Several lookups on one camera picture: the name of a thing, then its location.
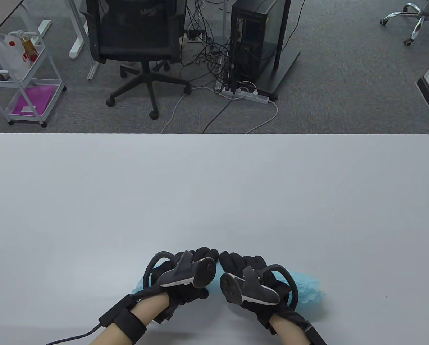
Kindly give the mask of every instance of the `bottle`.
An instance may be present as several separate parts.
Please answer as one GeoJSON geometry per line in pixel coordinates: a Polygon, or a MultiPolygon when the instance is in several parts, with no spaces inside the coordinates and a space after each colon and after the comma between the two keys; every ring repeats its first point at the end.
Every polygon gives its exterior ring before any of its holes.
{"type": "Polygon", "coordinates": [[[35,62],[38,58],[38,52],[32,44],[31,39],[28,36],[24,36],[24,31],[18,30],[16,31],[16,36],[21,40],[22,46],[26,50],[26,53],[29,55],[29,59],[32,62],[35,62]]]}

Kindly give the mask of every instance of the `wrist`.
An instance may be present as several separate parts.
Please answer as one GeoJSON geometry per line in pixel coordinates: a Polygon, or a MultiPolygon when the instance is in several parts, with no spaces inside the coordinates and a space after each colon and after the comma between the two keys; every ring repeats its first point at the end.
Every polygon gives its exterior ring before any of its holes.
{"type": "Polygon", "coordinates": [[[167,293],[142,299],[131,310],[141,322],[147,326],[161,312],[170,306],[170,298],[167,293]]]}
{"type": "Polygon", "coordinates": [[[294,323],[283,317],[273,314],[269,320],[270,325],[275,329],[283,345],[309,345],[310,340],[304,331],[294,323]]]}

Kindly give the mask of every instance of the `blue cloth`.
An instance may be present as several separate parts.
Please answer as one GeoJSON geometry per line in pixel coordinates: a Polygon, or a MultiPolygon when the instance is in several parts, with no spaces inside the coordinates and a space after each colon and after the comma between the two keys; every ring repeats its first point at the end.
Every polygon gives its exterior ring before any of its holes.
{"type": "MultiPolygon", "coordinates": [[[[299,291],[299,301],[298,301],[298,308],[306,308],[311,305],[319,304],[321,302],[321,299],[323,298],[323,293],[320,290],[320,282],[312,278],[311,276],[306,276],[302,273],[296,273],[289,271],[291,276],[296,282],[296,286],[298,287],[299,291]]],[[[224,274],[224,269],[222,268],[221,264],[218,262],[216,264],[216,276],[214,277],[213,281],[206,287],[208,289],[208,292],[210,294],[221,294],[221,287],[219,285],[219,280],[221,278],[221,275],[224,274]]],[[[285,280],[285,278],[278,272],[273,272],[275,278],[277,278],[279,281],[282,281],[285,284],[288,284],[285,280]]],[[[138,291],[141,291],[143,289],[142,287],[142,278],[139,280],[139,283],[137,283],[136,288],[132,291],[132,294],[135,294],[138,291]]]]}

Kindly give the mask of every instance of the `white desk leg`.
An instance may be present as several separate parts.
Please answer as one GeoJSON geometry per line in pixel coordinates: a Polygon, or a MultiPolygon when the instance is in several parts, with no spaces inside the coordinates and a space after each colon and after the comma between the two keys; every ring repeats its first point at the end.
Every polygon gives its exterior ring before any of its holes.
{"type": "MultiPolygon", "coordinates": [[[[83,41],[83,35],[82,35],[82,32],[80,31],[82,28],[81,28],[81,26],[79,26],[79,23],[77,22],[77,17],[73,13],[74,10],[77,10],[77,7],[75,7],[75,9],[74,9],[72,7],[72,4],[69,2],[69,0],[64,0],[64,2],[66,3],[67,8],[70,10],[69,11],[69,17],[71,19],[73,29],[75,30],[75,33],[77,34],[77,39],[75,40],[75,43],[73,44],[73,46],[69,52],[69,57],[71,59],[76,59],[76,58],[78,58],[78,55],[80,54],[80,51],[82,50],[85,42],[83,41]]],[[[88,25],[86,23],[83,26],[83,29],[85,30],[85,33],[88,34],[88,25]]]]}
{"type": "MultiPolygon", "coordinates": [[[[20,11],[20,13],[21,13],[22,21],[24,22],[26,28],[28,28],[32,32],[37,32],[35,30],[36,28],[33,27],[32,21],[29,20],[29,18],[27,17],[27,13],[25,11],[20,11]]],[[[51,20],[49,19],[43,20],[37,28],[38,32],[40,33],[40,36],[42,37],[45,36],[50,26],[51,26],[51,20]]],[[[36,45],[40,43],[40,38],[38,36],[34,36],[33,38],[31,38],[31,41],[32,41],[32,44],[36,45]]]]}
{"type": "Polygon", "coordinates": [[[75,2],[73,0],[64,0],[66,3],[66,6],[68,7],[69,11],[69,16],[71,18],[72,21],[72,25],[73,28],[75,30],[75,33],[77,34],[77,39],[69,53],[69,56],[71,59],[75,59],[78,57],[78,54],[80,53],[83,45],[85,45],[88,49],[88,55],[90,56],[91,59],[91,67],[90,67],[90,71],[88,73],[87,79],[88,80],[92,80],[96,70],[99,67],[99,62],[93,60],[93,57],[91,57],[91,53],[90,53],[90,44],[88,42],[88,26],[87,23],[85,23],[84,25],[82,25],[82,20],[80,17],[80,13],[78,12],[78,8],[75,5],[75,2]]]}

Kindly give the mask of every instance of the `hand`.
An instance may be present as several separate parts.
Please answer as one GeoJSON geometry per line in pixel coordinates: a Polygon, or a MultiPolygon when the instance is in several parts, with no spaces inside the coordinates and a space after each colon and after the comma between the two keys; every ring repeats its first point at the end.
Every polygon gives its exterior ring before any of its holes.
{"type": "MultiPolygon", "coordinates": [[[[219,263],[226,273],[231,273],[237,277],[242,277],[243,270],[251,266],[255,270],[261,270],[267,267],[264,259],[257,256],[241,256],[237,253],[222,252],[219,255],[219,263]]],[[[262,285],[273,289],[280,297],[279,304],[264,305],[254,302],[244,301],[240,306],[256,314],[257,320],[274,335],[275,330],[270,325],[270,318],[272,315],[277,314],[284,319],[298,325],[305,327],[307,322],[305,319],[288,306],[290,286],[281,281],[278,281],[272,272],[265,272],[263,275],[262,285]]]]}
{"type": "MultiPolygon", "coordinates": [[[[196,251],[190,251],[193,254],[192,260],[194,262],[201,260],[203,258],[212,258],[214,262],[219,260],[219,252],[216,249],[209,249],[207,247],[201,247],[196,251]]],[[[182,256],[183,252],[177,253],[175,256],[179,260],[182,256]]],[[[152,282],[152,286],[157,282],[158,278],[165,272],[172,270],[175,268],[175,264],[168,260],[162,263],[160,266],[155,267],[151,271],[150,281],[152,282]]],[[[158,317],[155,318],[155,321],[158,323],[162,323],[163,320],[169,320],[175,309],[178,305],[182,305],[188,302],[192,302],[196,299],[206,299],[209,295],[207,289],[197,289],[193,286],[192,283],[187,285],[176,285],[170,287],[160,287],[164,292],[168,294],[170,297],[170,306],[161,312],[158,317]]]]}

